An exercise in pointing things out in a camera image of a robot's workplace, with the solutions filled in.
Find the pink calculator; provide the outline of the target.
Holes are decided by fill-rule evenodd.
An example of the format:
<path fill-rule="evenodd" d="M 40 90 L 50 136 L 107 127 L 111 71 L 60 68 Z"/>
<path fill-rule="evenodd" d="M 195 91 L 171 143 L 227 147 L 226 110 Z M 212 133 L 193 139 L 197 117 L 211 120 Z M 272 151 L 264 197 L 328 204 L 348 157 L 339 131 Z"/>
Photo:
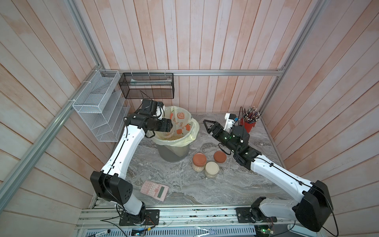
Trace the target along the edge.
<path fill-rule="evenodd" d="M 166 185 L 158 184 L 152 181 L 145 181 L 140 189 L 140 192 L 158 201 L 164 201 L 168 190 L 169 187 Z"/>

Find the red pencil cup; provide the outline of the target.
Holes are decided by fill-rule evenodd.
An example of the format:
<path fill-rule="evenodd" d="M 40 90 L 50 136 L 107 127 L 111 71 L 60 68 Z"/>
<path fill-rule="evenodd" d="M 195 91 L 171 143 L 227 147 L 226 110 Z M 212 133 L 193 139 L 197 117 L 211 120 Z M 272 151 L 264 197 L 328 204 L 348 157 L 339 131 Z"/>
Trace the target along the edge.
<path fill-rule="evenodd" d="M 244 120 L 240 120 L 239 125 L 245 128 L 247 133 L 250 133 L 252 128 L 255 127 L 256 122 L 245 122 Z"/>

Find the grey trash bin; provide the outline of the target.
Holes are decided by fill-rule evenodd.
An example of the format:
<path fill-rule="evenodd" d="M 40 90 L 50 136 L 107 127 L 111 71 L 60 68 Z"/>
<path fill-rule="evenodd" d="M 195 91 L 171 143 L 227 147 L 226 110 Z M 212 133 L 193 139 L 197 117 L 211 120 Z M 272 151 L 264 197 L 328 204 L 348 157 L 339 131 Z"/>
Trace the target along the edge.
<path fill-rule="evenodd" d="M 157 145 L 160 157 L 170 163 L 180 162 L 187 157 L 190 150 L 189 148 L 189 145 L 183 147 Z"/>

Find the brown jar lid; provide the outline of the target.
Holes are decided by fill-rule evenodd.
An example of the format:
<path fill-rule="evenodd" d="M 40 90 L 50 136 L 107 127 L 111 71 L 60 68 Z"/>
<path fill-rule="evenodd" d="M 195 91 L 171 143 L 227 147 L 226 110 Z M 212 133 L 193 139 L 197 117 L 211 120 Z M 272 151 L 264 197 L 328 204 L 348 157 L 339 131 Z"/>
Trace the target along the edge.
<path fill-rule="evenodd" d="M 222 151 L 217 151 L 213 155 L 214 161 L 217 163 L 224 163 L 227 160 L 227 155 Z"/>

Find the oatmeal jar with brown lid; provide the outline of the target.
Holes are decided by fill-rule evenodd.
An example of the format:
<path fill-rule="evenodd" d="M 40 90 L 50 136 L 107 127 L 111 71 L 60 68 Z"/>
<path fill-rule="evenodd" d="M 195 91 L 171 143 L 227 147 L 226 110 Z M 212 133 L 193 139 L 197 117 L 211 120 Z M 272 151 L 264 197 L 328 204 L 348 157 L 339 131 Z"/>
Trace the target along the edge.
<path fill-rule="evenodd" d="M 202 153 L 197 153 L 192 158 L 192 168 L 196 172 L 202 172 L 207 164 L 207 157 Z"/>

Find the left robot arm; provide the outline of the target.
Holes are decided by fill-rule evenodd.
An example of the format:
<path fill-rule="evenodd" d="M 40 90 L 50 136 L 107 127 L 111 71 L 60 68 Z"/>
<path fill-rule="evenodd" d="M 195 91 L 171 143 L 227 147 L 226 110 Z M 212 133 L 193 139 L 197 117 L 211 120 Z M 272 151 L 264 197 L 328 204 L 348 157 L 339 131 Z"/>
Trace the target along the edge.
<path fill-rule="evenodd" d="M 133 194 L 126 181 L 129 164 L 147 131 L 170 132 L 171 119 L 132 114 L 124 120 L 125 128 L 113 154 L 100 171 L 90 177 L 97 197 L 113 202 L 120 210 L 120 221 L 134 225 L 146 223 L 146 206 Z"/>

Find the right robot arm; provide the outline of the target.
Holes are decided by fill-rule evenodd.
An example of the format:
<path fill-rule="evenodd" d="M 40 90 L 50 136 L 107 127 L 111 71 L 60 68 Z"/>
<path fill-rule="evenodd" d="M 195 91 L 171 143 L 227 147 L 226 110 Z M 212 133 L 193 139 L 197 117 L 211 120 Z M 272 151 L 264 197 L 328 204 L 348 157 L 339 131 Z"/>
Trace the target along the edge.
<path fill-rule="evenodd" d="M 321 181 L 311 182 L 278 166 L 248 142 L 250 135 L 242 126 L 224 128 L 220 123 L 205 119 L 207 133 L 226 147 L 234 160 L 248 170 L 260 174 L 289 194 L 291 200 L 257 198 L 250 207 L 252 222 L 263 222 L 269 218 L 284 218 L 300 223 L 313 232 L 319 232 L 329 216 L 333 205 L 328 187 Z"/>

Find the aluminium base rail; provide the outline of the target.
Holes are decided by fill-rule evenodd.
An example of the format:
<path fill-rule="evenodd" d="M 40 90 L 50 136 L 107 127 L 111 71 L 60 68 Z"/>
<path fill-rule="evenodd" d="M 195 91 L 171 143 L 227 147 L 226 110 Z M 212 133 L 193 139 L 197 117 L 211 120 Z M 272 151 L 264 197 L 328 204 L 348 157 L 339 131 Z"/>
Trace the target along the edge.
<path fill-rule="evenodd" d="M 141 225 L 123 224 L 110 206 L 82 211 L 74 237 L 321 237 L 298 221 L 268 218 L 253 223 L 248 206 L 156 206 Z"/>

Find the oatmeal jar with cream lid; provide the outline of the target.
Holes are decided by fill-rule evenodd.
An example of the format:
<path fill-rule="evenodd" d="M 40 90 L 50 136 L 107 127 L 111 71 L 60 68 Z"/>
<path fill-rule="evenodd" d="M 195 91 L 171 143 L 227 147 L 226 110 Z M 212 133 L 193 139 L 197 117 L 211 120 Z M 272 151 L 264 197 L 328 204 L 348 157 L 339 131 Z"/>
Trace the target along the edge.
<path fill-rule="evenodd" d="M 215 178 L 219 170 L 219 166 L 216 162 L 208 162 L 205 166 L 204 173 L 208 178 Z"/>

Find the horizontal aluminium frame bar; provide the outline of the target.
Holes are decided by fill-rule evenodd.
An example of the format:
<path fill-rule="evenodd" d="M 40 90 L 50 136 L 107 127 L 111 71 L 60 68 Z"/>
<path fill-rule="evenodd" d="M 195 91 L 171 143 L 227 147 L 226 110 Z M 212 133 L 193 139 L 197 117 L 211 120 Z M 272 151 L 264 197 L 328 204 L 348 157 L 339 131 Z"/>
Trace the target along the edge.
<path fill-rule="evenodd" d="M 216 69 L 216 70 L 118 70 L 122 73 L 147 73 L 148 75 L 172 73 L 174 76 L 281 76 L 279 69 Z"/>

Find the bundle of pencils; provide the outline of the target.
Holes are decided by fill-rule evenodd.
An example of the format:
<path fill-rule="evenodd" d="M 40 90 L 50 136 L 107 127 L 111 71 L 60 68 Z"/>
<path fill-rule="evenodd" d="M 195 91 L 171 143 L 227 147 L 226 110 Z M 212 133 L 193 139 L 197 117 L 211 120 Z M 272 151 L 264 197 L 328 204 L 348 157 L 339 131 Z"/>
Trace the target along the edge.
<path fill-rule="evenodd" d="M 248 109 L 242 110 L 244 123 L 253 124 L 256 123 L 261 118 L 261 113 L 255 107 L 249 107 Z"/>

